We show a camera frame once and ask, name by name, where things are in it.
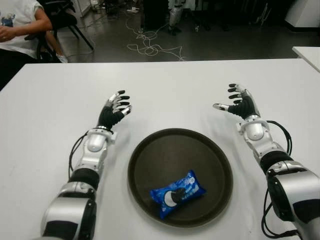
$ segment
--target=concrete floor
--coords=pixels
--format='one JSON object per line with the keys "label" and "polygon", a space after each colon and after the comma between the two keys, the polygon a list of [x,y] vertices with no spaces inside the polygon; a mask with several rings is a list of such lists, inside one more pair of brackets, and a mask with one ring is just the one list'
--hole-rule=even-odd
{"label": "concrete floor", "polygon": [[[141,55],[127,48],[128,44],[143,47],[142,40],[126,28],[137,30],[140,27],[140,14],[121,12],[118,19],[108,20],[102,13],[89,12],[79,19],[78,26],[84,35],[94,42],[94,52],[86,43],[69,29],[61,29],[58,39],[70,63],[105,62],[165,62],[178,61],[170,53],[159,52],[155,56]],[[182,30],[177,36],[169,35],[164,27],[151,44],[163,49],[182,46],[181,55],[186,61],[202,60],[243,60],[243,59],[283,59],[296,58],[293,46],[320,47],[320,37],[315,32],[292,32],[284,26],[231,25],[230,31],[223,31],[212,24],[211,30],[203,27],[195,32],[190,18],[183,18],[179,24]]]}

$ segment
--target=black cable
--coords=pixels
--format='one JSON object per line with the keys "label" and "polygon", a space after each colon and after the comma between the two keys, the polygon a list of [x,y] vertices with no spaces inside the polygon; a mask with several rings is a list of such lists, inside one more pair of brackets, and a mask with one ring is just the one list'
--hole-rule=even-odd
{"label": "black cable", "polygon": [[[283,133],[285,135],[286,143],[287,143],[286,152],[290,156],[291,152],[292,152],[292,139],[291,139],[291,136],[290,136],[289,132],[281,124],[279,124],[276,121],[268,120],[267,122],[270,123],[270,124],[274,124],[274,125],[278,126],[283,131]],[[266,222],[266,216],[267,216],[269,210],[272,207],[272,203],[270,203],[269,206],[266,208],[267,198],[268,198],[268,189],[266,190],[265,196],[264,196],[263,217],[261,219],[261,229],[262,229],[263,234],[266,237],[270,238],[270,239],[279,239],[279,238],[291,237],[291,236],[296,236],[296,235],[299,236],[300,239],[302,239],[300,233],[296,229],[295,230],[285,231],[283,233],[278,234],[278,233],[275,233],[275,232],[271,231],[268,228],[268,225],[267,225],[267,222]]]}
{"label": "black cable", "polygon": [[266,209],[266,203],[267,203],[267,196],[268,196],[268,189],[266,190],[266,193],[265,193],[265,197],[264,197],[264,203],[263,203],[263,217],[262,217],[262,220],[261,220],[261,229],[262,229],[262,232],[263,234],[270,238],[270,239],[279,239],[279,238],[285,238],[285,237],[291,237],[291,236],[298,236],[300,239],[301,238],[301,235],[300,233],[298,232],[298,230],[294,229],[294,230],[289,230],[289,231],[285,231],[283,233],[280,233],[280,234],[277,234],[277,233],[274,233],[273,231],[271,231],[268,226],[267,226],[267,223],[266,223],[266,216],[269,212],[269,210],[271,209],[272,207],[272,203],[269,204],[269,206],[267,207]]}
{"label": "black cable", "polygon": [[72,167],[72,157],[75,154],[76,150],[78,149],[78,147],[80,146],[80,144],[82,143],[82,141],[84,140],[85,136],[87,136],[88,131],[83,134],[81,137],[78,138],[78,140],[74,143],[70,155],[69,155],[69,165],[68,165],[68,178],[70,179],[70,170],[73,171],[74,168]]}
{"label": "black cable", "polygon": [[289,154],[289,156],[291,155],[291,152],[292,152],[292,139],[291,139],[291,136],[290,136],[290,133],[278,122],[276,121],[271,121],[271,120],[268,120],[266,121],[267,123],[270,123],[270,124],[274,124],[276,126],[278,126],[284,133],[284,136],[285,136],[285,139],[286,139],[286,152]]}

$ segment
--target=dark brown tray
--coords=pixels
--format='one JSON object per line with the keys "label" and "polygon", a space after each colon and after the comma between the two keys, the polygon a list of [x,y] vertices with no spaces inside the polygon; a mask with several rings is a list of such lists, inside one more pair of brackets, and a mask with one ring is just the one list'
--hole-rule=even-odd
{"label": "dark brown tray", "polygon": [[[160,219],[160,206],[149,191],[185,177],[189,170],[206,193]],[[227,206],[233,176],[227,157],[213,141],[195,131],[169,128],[149,135],[136,147],[128,166],[128,183],[137,203],[152,218],[190,228],[209,222]]]}

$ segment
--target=white table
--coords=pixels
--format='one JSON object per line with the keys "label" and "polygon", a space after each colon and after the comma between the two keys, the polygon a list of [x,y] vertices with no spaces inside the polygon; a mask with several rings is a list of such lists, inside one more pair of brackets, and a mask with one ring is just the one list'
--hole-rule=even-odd
{"label": "white table", "polygon": [[320,73],[320,47],[294,46],[292,50]]}
{"label": "white table", "polygon": [[[1,239],[39,236],[44,211],[67,181],[72,145],[95,126],[106,99],[121,89],[131,95],[133,111],[113,129],[118,139],[109,148],[98,189],[94,239],[267,239],[260,229],[265,176],[236,132],[240,118],[212,108],[213,103],[231,103],[229,83],[248,87],[262,116],[289,130],[292,157],[320,175],[320,75],[302,59],[23,67],[0,92]],[[159,224],[129,194],[132,152],[146,136],[166,128],[208,136],[231,164],[234,186],[229,206],[205,226],[181,229]],[[286,148],[281,130],[272,126],[272,133]],[[273,212],[267,221],[275,232],[293,228]]]}

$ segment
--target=snack package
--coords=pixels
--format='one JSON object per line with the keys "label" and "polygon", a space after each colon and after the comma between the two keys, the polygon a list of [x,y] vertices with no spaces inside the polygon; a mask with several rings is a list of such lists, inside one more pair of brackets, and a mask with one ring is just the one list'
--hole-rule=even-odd
{"label": "snack package", "polygon": [[164,219],[178,206],[203,195],[206,192],[196,178],[194,171],[190,170],[186,177],[171,183],[169,186],[150,191],[152,199],[161,205],[160,218]]}

